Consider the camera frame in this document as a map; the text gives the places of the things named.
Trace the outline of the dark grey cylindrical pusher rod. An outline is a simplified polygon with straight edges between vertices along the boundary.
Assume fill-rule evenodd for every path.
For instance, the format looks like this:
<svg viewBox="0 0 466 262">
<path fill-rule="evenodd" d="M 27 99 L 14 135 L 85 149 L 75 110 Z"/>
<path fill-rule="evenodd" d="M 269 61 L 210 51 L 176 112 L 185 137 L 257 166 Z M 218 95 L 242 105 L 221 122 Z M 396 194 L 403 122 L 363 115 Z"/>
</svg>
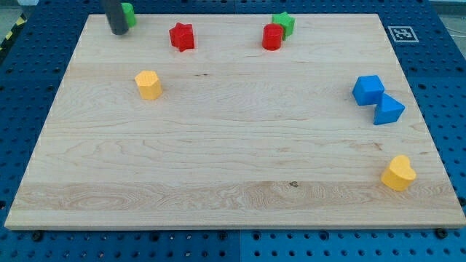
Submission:
<svg viewBox="0 0 466 262">
<path fill-rule="evenodd" d="M 129 26 L 122 8 L 122 2 L 120 0 L 100 0 L 100 3 L 111 32 L 117 36 L 126 34 Z"/>
</svg>

